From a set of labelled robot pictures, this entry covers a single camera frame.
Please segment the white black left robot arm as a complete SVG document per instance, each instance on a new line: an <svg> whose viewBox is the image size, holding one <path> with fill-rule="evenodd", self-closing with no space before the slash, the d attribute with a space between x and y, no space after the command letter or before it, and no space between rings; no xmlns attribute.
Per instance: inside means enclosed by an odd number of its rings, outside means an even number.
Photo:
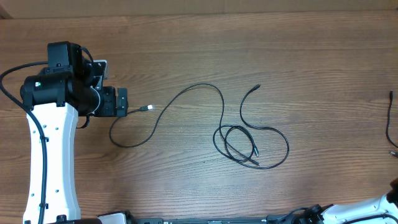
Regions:
<svg viewBox="0 0 398 224"><path fill-rule="evenodd" d="M47 46L48 60L21 86L30 129L30 187L24 223L55 223L81 217L75 190L74 140L79 117L124 117L126 88L104 86L106 60L85 58L71 42Z"/></svg>

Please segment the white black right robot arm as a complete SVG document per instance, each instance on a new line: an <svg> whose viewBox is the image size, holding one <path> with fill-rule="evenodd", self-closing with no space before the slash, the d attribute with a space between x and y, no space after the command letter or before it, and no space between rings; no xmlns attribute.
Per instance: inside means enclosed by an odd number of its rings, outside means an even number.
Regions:
<svg viewBox="0 0 398 224"><path fill-rule="evenodd" d="M315 211L308 209L294 223L397 223L397 179L390 186L391 191L378 198L350 205L317 206Z"/></svg>

